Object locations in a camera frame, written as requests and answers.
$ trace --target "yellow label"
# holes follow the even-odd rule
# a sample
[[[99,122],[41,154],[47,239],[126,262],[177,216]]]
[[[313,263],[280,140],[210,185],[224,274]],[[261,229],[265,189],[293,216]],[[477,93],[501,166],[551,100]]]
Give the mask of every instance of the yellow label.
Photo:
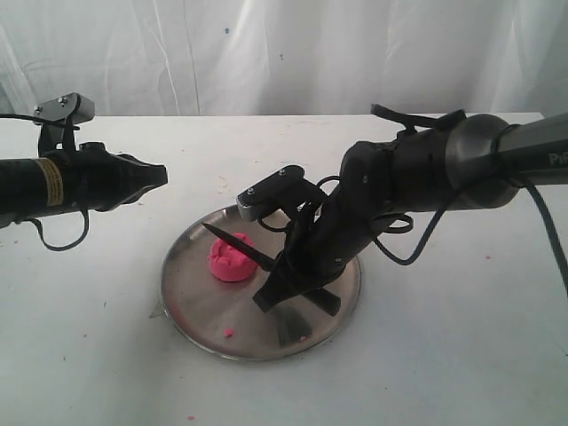
[[[47,185],[47,207],[63,204],[63,178],[55,163],[49,158],[34,160],[42,170]]]

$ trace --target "white table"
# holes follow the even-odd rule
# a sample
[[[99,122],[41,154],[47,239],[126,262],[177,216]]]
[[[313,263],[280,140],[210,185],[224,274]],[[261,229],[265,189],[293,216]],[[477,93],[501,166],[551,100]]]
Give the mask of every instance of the white table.
[[[220,359],[149,318],[162,260],[192,222],[284,164],[315,180],[336,173],[357,140],[396,130],[371,116],[84,124],[79,141],[165,163],[170,183],[91,214],[90,235],[65,253],[44,249],[30,224],[0,231],[0,424],[568,424],[568,303],[526,193],[503,209],[446,214],[412,266],[366,249],[350,324],[291,359]],[[0,158],[35,156],[37,134],[0,121]],[[542,192],[568,246],[568,189]],[[415,217],[412,234],[384,239],[401,256],[430,215]],[[82,222],[44,224],[65,243]]]

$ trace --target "white backdrop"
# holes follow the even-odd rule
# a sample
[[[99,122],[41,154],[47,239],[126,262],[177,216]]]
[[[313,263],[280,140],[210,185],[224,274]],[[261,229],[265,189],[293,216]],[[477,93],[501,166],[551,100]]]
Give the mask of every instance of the white backdrop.
[[[0,0],[0,111],[568,110],[568,0]]]

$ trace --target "pink play dough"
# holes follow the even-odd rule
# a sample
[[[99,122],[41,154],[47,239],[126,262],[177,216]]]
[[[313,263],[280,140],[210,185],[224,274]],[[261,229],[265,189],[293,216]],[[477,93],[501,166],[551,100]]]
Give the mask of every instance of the pink play dough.
[[[253,246],[252,241],[244,233],[233,235]],[[208,260],[209,270],[213,276],[225,282],[243,281],[255,273],[258,267],[255,262],[219,238],[211,244]]]

